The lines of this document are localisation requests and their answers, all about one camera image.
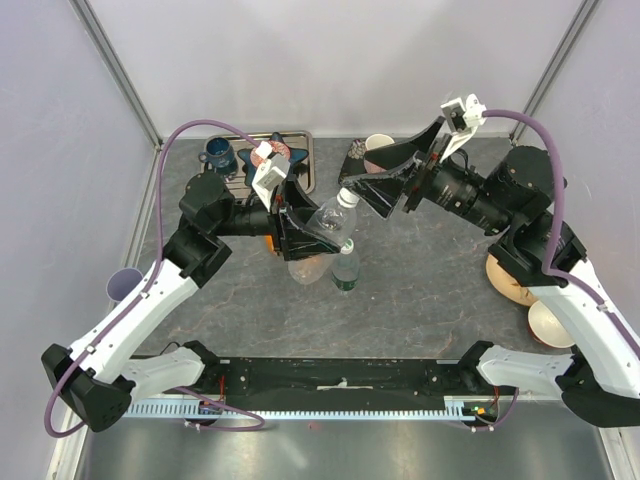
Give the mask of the clear plastic bottle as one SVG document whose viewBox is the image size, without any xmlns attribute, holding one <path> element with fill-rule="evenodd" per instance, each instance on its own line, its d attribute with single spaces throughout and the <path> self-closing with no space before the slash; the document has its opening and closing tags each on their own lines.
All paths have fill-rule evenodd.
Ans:
<svg viewBox="0 0 640 480">
<path fill-rule="evenodd" d="M 353 233 L 359 197 L 346 188 L 341 188 L 335 198 L 327 200 L 311 217 L 306 226 L 314 233 L 334 241 L 340 247 Z M 288 263 L 291 277 L 301 285 L 318 281 L 334 261 L 335 254 L 325 254 L 324 262 L 317 266 L 305 265 L 300 261 Z"/>
</svg>

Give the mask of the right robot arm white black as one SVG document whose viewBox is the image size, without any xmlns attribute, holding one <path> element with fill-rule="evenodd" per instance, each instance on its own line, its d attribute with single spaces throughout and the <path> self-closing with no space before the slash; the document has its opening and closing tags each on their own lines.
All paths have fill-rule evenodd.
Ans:
<svg viewBox="0 0 640 480">
<path fill-rule="evenodd" d="M 511 387 L 560 399 L 600 428 L 639 423 L 639 339 L 599 282 L 586 249 L 563 221 L 566 186 L 550 146 L 516 146 L 488 174 L 454 155 L 475 133 L 462 118 L 436 119 L 419 134 L 346 160 L 341 186 L 378 215 L 430 201 L 493 238 L 489 252 L 557 318 L 573 340 L 558 356 L 475 343 L 458 381 L 477 394 Z"/>
</svg>

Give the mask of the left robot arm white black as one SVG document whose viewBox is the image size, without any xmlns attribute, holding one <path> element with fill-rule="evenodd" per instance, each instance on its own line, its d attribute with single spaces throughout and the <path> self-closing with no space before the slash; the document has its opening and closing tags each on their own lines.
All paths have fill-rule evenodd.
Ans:
<svg viewBox="0 0 640 480">
<path fill-rule="evenodd" d="M 118 421 L 131 404 L 179 387 L 208 393 L 219 382 L 218 359 L 198 341 L 143 360 L 133 354 L 156 327 L 218 272 L 231 254 L 225 236 L 269 236 L 287 261 L 336 253 L 340 242 L 308 226 L 317 206 L 294 175 L 276 184 L 269 204 L 242 203 L 213 171 L 199 173 L 179 202 L 181 217 L 160 257 L 96 327 L 71 346 L 50 345 L 41 361 L 53 388 L 45 413 L 61 399 L 94 432 Z"/>
</svg>

